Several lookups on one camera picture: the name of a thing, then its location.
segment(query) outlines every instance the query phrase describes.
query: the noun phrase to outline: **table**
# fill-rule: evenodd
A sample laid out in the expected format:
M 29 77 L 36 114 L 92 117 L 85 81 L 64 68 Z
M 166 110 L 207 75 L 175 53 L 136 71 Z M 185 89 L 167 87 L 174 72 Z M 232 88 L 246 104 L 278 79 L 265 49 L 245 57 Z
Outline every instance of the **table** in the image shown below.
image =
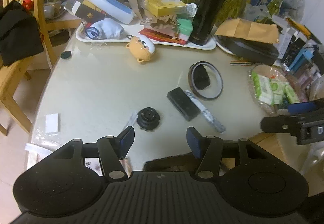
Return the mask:
M 88 143 L 117 136 L 134 111 L 153 107 L 160 114 L 160 125 L 146 132 L 135 124 L 135 141 L 128 153 L 133 170 L 141 170 L 148 160 L 190 152 L 186 143 L 189 126 L 203 136 L 225 140 L 261 132 L 260 121 L 266 114 L 247 87 L 251 66 L 230 66 L 233 57 L 218 48 L 204 51 L 157 45 L 153 60 L 145 64 L 137 63 L 125 44 L 94 45 L 78 41 L 75 35 L 66 50 L 72 57 L 60 58 L 48 80 L 32 143 L 55 147 L 74 138 Z M 201 102 L 226 127 L 223 134 L 202 115 L 187 122 L 166 97 L 177 86 L 189 89 L 188 70 L 198 61 L 212 63 L 222 75 L 224 88 L 219 98 Z M 46 134 L 45 115 L 52 113 L 59 113 L 59 133 Z

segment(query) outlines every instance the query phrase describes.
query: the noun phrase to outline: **black bottle cap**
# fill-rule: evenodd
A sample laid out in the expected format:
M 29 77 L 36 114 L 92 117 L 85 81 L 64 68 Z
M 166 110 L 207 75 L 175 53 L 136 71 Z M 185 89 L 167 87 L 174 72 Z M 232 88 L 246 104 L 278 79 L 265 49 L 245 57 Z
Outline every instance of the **black bottle cap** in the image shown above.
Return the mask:
M 71 55 L 72 55 L 71 51 L 69 51 L 69 50 L 67 50 L 67 51 L 63 51 L 63 52 L 61 53 L 61 58 L 63 58 L 63 59 L 68 59 L 69 57 L 71 57 Z
M 159 121 L 160 116 L 158 112 L 151 107 L 146 107 L 138 113 L 137 123 L 144 130 L 150 131 L 155 129 L 158 126 Z

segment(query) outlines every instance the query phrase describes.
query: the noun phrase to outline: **wooden chair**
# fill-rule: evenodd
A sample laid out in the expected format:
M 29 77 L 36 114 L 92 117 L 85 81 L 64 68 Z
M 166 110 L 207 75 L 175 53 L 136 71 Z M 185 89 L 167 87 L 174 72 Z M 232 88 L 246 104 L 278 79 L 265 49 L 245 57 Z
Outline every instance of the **wooden chair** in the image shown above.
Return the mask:
M 4 6 L 9 4 L 12 0 L 3 0 Z M 35 17 L 39 23 L 41 32 L 46 32 L 43 0 L 34 0 Z M 55 63 L 56 57 L 49 47 L 45 48 L 46 54 L 50 59 L 50 62 Z M 27 72 L 27 68 L 33 57 L 28 57 L 23 60 L 16 61 L 10 66 L 3 66 L 0 64 L 0 105 L 6 108 L 10 116 L 29 134 L 31 130 L 31 122 L 27 116 L 22 112 L 18 104 L 13 99 L 13 94 L 17 89 L 17 86 L 23 76 L 30 79 L 30 75 Z M 7 130 L 0 125 L 0 132 L 7 135 Z

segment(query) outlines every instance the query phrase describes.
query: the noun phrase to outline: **white card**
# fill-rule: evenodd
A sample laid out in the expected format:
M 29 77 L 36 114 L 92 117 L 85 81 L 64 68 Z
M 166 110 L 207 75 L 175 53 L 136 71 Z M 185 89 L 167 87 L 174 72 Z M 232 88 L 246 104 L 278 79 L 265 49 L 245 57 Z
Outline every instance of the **white card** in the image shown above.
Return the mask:
M 45 120 L 45 133 L 57 133 L 59 131 L 59 114 L 48 114 Z

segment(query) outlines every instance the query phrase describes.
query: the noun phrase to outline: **black clamp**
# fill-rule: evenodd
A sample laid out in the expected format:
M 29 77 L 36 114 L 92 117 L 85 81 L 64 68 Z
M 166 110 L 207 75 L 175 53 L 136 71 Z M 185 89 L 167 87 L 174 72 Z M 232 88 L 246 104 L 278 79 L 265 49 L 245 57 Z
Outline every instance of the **black clamp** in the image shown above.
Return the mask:
M 324 99 L 291 104 L 291 116 L 265 117 L 261 130 L 265 133 L 290 133 L 298 145 L 324 141 Z

